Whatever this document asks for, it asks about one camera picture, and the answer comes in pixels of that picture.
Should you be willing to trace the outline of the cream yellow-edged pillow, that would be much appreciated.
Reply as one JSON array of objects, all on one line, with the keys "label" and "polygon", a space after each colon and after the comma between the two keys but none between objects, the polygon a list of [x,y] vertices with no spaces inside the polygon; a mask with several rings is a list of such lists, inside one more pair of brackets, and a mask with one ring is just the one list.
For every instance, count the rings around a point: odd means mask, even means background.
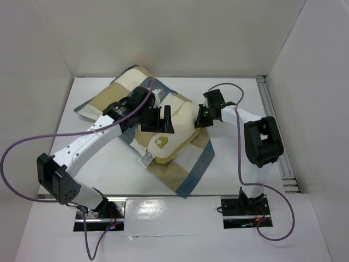
[{"label": "cream yellow-edged pillow", "polygon": [[136,128],[136,134],[130,146],[140,155],[147,151],[158,163],[174,159],[179,152],[196,136],[200,129],[195,127],[199,106],[181,94],[168,93],[160,103],[171,107],[171,122],[174,133],[143,132]]}]

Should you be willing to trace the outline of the blue beige striped pillowcase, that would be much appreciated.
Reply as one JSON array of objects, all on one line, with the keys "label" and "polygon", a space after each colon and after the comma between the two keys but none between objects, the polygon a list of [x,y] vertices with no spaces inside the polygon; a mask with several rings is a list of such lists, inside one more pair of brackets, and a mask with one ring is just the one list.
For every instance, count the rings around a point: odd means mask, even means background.
[{"label": "blue beige striped pillowcase", "polygon": [[[168,93],[180,94],[167,87],[144,67],[134,66],[114,79],[96,96],[77,106],[74,112],[91,121],[96,121],[109,104],[130,96],[138,86],[148,87],[149,83],[153,84],[153,93],[159,105]],[[139,126],[124,131],[120,139],[130,146],[137,127]],[[153,159],[148,166],[162,183],[182,198],[191,194],[215,156],[207,129],[199,129],[198,136],[190,141],[174,159],[166,163],[158,163]]]}]

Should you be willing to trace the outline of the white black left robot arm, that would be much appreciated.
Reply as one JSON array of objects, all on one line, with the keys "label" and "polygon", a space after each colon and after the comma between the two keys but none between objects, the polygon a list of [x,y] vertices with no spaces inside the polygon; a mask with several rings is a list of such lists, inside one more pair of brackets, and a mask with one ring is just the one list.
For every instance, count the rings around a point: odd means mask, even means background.
[{"label": "white black left robot arm", "polygon": [[124,131],[139,126],[145,132],[174,132],[169,105],[156,105],[155,94],[136,87],[130,96],[108,105],[101,116],[70,145],[49,156],[37,158],[38,181],[61,205],[76,204],[96,218],[103,217],[112,204],[94,187],[77,182],[80,169],[106,144]]}]

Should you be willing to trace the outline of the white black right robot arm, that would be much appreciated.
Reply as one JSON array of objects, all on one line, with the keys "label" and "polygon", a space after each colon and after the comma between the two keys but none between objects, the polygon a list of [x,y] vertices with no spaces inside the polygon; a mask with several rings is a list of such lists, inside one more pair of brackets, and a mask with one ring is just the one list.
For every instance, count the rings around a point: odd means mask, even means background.
[{"label": "white black right robot arm", "polygon": [[284,146],[276,120],[261,117],[226,102],[220,90],[203,94],[205,103],[199,105],[196,127],[212,126],[215,120],[237,128],[238,179],[241,184],[238,208],[244,214],[252,213],[262,203],[264,184],[270,169],[284,153]]}]

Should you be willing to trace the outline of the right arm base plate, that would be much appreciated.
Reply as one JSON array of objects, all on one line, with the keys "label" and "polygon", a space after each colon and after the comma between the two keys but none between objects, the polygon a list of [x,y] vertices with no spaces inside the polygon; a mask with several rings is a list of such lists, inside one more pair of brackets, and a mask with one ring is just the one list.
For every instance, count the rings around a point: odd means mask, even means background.
[{"label": "right arm base plate", "polygon": [[222,214],[224,229],[255,228],[258,222],[261,222],[260,227],[273,227],[266,197],[247,211],[240,207],[237,196],[221,198],[221,205],[216,210]]}]

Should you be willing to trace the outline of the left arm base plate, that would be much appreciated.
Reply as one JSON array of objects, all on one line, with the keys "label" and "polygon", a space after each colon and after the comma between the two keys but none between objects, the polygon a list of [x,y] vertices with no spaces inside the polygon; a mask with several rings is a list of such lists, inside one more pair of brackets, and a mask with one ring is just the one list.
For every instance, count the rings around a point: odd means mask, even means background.
[{"label": "left arm base plate", "polygon": [[67,204],[68,207],[74,207],[76,210],[73,231],[84,231],[83,215],[85,215],[87,231],[102,232],[105,229],[108,229],[109,231],[123,231],[127,199],[126,197],[109,196],[108,200],[108,206],[101,215],[87,209],[86,207],[81,211],[77,208],[77,204],[75,203]]}]

